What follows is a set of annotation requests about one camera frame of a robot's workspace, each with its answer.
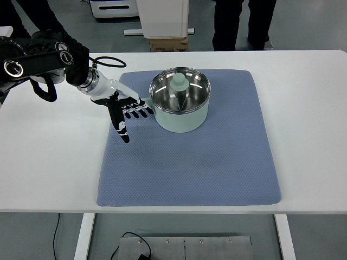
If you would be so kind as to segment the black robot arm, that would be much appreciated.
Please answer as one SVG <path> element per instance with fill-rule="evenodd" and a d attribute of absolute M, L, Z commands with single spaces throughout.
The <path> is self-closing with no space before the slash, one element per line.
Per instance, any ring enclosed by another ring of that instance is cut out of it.
<path fill-rule="evenodd" d="M 97 69 L 98 58 L 66 32 L 38 31 L 31 38 L 1 37 L 1 96 L 30 81 L 41 99 L 57 99 L 56 84 L 66 81 L 92 102 L 108 108 L 111 122 L 125 143 L 125 120 L 147 117 L 153 110 L 131 88 Z"/>

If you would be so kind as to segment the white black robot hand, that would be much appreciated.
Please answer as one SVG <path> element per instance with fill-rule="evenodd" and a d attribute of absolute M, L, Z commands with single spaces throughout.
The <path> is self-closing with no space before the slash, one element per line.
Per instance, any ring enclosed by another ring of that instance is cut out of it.
<path fill-rule="evenodd" d="M 106 78 L 102 73 L 96 73 L 91 77 L 89 96 L 94 102 L 108 100 L 107 107 L 112 125 L 125 143 L 129 143 L 130 138 L 127 133 L 124 116 L 130 119 L 132 114 L 138 119 L 140 116 L 147 118 L 147 114 L 154 114 L 145 101 L 140 102 L 138 93 L 117 80 Z M 121 106 L 135 107 L 122 110 Z"/>

